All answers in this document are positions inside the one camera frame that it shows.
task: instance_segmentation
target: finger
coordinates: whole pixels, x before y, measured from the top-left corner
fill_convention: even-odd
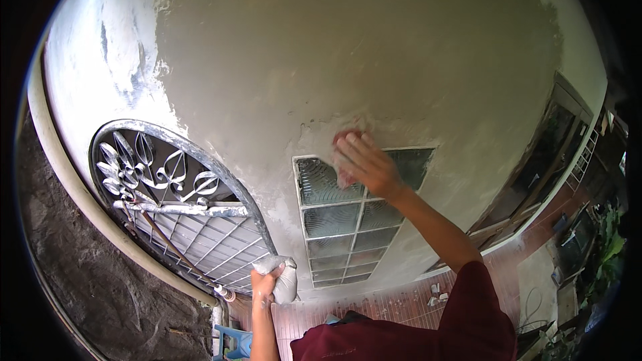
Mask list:
[[[374,143],[374,140],[372,139],[372,136],[368,132],[364,132],[361,135],[361,140],[366,143],[371,149],[371,153],[376,155],[380,159],[387,159],[389,156],[386,154],[386,152],[383,152],[381,148],[377,144]]]
[[[370,136],[370,132],[366,131],[361,135],[361,140],[366,143],[369,147],[378,148],[377,144],[374,143],[374,140]]]
[[[279,277],[285,270],[285,263],[280,264],[277,268],[270,272],[270,275],[275,279]]]
[[[371,146],[365,142],[362,138],[357,137],[357,135],[350,133],[345,139],[355,148],[357,151],[368,159],[370,163],[376,164],[378,166],[385,166],[386,163],[386,154],[381,151],[376,145]]]
[[[343,155],[339,150],[335,150],[333,154],[334,163],[337,166],[344,170],[346,173],[349,173],[352,177],[363,182],[363,179],[366,175],[365,171],[352,163],[345,155]]]
[[[367,170],[370,166],[370,161],[357,151],[348,141],[344,138],[339,138],[339,141],[336,142],[336,146],[339,148],[341,153],[345,155],[349,160],[351,160],[358,167]]]

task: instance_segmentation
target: maroon shirt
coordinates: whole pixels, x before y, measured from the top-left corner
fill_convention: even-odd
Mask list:
[[[290,346],[294,361],[511,361],[517,338],[486,266],[473,261],[457,274],[437,330],[372,320],[319,325]]]

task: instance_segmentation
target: wire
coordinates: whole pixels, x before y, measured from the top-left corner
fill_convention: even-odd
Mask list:
[[[528,313],[528,303],[529,303],[529,301],[530,301],[530,296],[531,296],[531,294],[533,294],[533,292],[534,292],[535,290],[537,290],[537,292],[539,293],[539,304],[537,304],[537,308],[536,308],[533,312],[531,312],[531,313],[529,314],[529,313]],[[517,331],[517,332],[519,332],[520,330],[523,330],[523,329],[524,329],[526,326],[528,326],[528,325],[532,325],[532,324],[534,324],[534,323],[544,321],[543,319],[540,319],[540,320],[535,321],[535,322],[530,322],[530,323],[528,322],[528,321],[530,320],[530,318],[531,318],[533,315],[535,315],[535,312],[537,312],[537,311],[539,310],[539,307],[541,307],[541,306],[542,306],[542,292],[539,290],[539,288],[538,288],[538,287],[533,287],[533,288],[531,288],[531,289],[530,289],[530,292],[528,292],[528,297],[526,297],[526,304],[525,304],[525,306],[524,306],[524,313],[526,314],[526,319],[524,320],[524,323],[523,323],[522,325],[520,325],[519,327],[517,327],[517,328],[516,328],[516,331]]]

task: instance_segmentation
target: ground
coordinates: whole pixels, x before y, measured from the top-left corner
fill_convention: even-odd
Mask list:
[[[120,253],[79,211],[54,174],[28,116],[17,182],[31,248],[60,304],[111,360],[208,360],[211,309]]]

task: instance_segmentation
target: plastic bag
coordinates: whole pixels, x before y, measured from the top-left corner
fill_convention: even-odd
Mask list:
[[[254,269],[260,274],[268,274],[277,269],[280,264],[285,263],[285,269],[274,286],[274,302],[277,304],[288,304],[297,297],[297,263],[289,256],[270,255],[252,262]]]

